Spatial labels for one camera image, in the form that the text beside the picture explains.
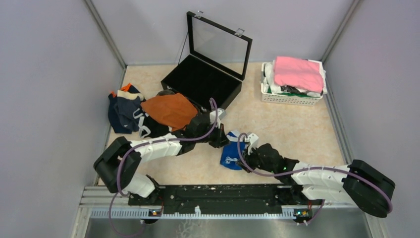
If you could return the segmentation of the royal blue underwear white trim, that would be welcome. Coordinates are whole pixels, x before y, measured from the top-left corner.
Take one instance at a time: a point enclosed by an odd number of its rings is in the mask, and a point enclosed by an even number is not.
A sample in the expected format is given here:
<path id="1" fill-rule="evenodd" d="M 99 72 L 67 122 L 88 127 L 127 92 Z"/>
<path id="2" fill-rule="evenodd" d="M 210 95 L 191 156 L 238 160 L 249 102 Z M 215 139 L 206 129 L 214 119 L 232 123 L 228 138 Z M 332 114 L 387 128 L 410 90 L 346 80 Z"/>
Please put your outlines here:
<path id="1" fill-rule="evenodd" d="M 226 137 L 229 143 L 223 147 L 220 158 L 220 164 L 222 166 L 236 171 L 242 169 L 239 165 L 236 164 L 236 162 L 240 161 L 239 153 L 237 150 L 239 135 L 240 132 L 238 130 L 232 130 L 227 133 Z"/>

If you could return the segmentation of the orange underwear cream waistband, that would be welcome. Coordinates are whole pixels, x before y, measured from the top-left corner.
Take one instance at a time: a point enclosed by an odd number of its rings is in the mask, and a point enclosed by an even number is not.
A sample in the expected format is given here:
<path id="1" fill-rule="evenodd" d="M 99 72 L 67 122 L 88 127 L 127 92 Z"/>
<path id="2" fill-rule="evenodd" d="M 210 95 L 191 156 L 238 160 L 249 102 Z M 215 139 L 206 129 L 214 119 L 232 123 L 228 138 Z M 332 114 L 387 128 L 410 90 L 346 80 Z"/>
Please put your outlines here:
<path id="1" fill-rule="evenodd" d="M 172 131 L 184 129 L 198 114 L 196 107 L 182 94 L 155 96 L 141 103 L 145 113 Z"/>

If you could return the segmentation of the black underwear white trim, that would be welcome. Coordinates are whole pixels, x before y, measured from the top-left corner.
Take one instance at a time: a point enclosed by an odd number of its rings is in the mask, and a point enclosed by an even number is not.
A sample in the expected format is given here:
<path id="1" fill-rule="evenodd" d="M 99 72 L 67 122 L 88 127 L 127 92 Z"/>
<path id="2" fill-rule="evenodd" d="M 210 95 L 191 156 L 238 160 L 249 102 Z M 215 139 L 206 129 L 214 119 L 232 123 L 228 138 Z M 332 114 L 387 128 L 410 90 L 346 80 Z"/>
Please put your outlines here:
<path id="1" fill-rule="evenodd" d="M 157 138 L 170 133 L 172 130 L 170 126 L 160 124 L 140 109 L 133 112 L 133 117 L 138 123 L 138 134 L 140 138 Z"/>

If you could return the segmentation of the olive grey underwear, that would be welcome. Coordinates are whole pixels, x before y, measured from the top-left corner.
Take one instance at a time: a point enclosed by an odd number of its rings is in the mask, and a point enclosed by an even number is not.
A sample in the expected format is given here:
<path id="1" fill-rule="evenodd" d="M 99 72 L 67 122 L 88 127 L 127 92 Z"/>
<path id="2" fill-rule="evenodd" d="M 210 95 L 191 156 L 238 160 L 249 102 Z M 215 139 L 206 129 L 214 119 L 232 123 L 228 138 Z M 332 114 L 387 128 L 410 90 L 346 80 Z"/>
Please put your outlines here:
<path id="1" fill-rule="evenodd" d="M 161 90 L 157 93 L 157 96 L 167 96 L 167 95 L 175 95 L 175 92 L 166 89 L 166 90 Z"/>

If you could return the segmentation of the black display case glass lid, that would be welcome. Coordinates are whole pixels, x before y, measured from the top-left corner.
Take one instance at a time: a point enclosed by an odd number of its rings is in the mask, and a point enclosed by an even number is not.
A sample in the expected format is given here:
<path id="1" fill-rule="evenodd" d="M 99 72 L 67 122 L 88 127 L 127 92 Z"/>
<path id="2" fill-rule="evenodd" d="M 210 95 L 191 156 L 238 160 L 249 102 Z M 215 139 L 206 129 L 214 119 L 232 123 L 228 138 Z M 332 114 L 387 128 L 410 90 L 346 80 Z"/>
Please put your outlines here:
<path id="1" fill-rule="evenodd" d="M 243 29 L 229 29 L 201 12 L 187 12 L 186 20 L 189 52 L 161 85 L 185 96 L 201 112 L 210 110 L 210 99 L 227 109 L 241 92 L 253 40 Z"/>

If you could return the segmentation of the dark blue underwear cream waistband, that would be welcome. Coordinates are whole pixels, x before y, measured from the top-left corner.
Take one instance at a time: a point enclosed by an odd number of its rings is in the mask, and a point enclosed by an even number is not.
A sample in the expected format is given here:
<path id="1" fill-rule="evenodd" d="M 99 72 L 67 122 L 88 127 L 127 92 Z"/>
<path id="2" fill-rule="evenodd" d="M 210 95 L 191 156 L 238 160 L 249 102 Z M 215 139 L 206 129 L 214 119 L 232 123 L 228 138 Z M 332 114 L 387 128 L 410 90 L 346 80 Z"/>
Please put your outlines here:
<path id="1" fill-rule="evenodd" d="M 117 91 L 117 103 L 114 109 L 123 128 L 130 131 L 139 130 L 139 120 L 143 113 L 141 103 L 144 100 L 140 92 Z"/>

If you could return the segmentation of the navy underwear orange waistband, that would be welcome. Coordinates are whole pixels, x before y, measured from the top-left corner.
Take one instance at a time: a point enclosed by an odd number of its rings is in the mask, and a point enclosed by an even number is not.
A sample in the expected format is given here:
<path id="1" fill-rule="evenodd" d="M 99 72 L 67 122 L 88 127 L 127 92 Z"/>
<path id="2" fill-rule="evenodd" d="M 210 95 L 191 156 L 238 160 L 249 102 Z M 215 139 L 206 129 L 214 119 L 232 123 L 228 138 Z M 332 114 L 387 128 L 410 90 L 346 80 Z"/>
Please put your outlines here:
<path id="1" fill-rule="evenodd" d="M 132 86 L 131 83 L 127 84 L 126 86 L 123 86 L 122 88 L 120 88 L 120 90 L 128 91 L 128 92 L 138 92 L 138 90 L 134 86 Z M 131 134 L 133 131 L 130 131 L 122 127 L 122 125 L 119 122 L 117 112 L 114 109 L 114 106 L 116 106 L 116 103 L 117 103 L 117 93 L 111 92 L 108 95 L 108 99 L 109 99 L 109 107 L 108 107 L 107 116 L 114 132 L 123 133 L 123 134 Z"/>

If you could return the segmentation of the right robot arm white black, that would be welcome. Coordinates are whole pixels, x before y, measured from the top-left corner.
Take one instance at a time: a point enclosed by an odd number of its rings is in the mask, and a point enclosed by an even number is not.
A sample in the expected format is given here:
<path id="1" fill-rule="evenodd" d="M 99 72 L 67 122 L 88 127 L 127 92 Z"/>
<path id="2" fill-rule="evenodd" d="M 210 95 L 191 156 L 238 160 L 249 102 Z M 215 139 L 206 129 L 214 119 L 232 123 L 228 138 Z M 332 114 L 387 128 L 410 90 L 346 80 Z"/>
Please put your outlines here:
<path id="1" fill-rule="evenodd" d="M 363 160 L 341 166 L 309 164 L 281 156 L 266 143 L 258 145 L 254 133 L 241 133 L 237 145 L 239 163 L 248 173 L 273 177 L 284 185 L 296 186 L 290 197 L 296 204 L 307 200 L 334 201 L 356 205 L 372 216 L 385 218 L 393 211 L 395 182 Z"/>

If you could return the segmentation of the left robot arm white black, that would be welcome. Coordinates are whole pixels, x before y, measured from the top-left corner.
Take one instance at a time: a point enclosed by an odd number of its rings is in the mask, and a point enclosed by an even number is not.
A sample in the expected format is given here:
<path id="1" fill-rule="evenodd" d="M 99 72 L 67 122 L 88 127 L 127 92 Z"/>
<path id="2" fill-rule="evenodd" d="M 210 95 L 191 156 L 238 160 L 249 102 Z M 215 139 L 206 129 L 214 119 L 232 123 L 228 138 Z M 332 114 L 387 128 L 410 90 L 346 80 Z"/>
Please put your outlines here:
<path id="1" fill-rule="evenodd" d="M 145 162 L 192 151 L 196 144 L 207 143 L 213 148 L 228 144 L 221 120 L 222 108 L 195 116 L 184 130 L 141 141 L 116 138 L 97 158 L 93 168 L 111 193 L 136 194 L 147 205 L 158 201 L 158 183 L 148 175 L 137 174 Z"/>

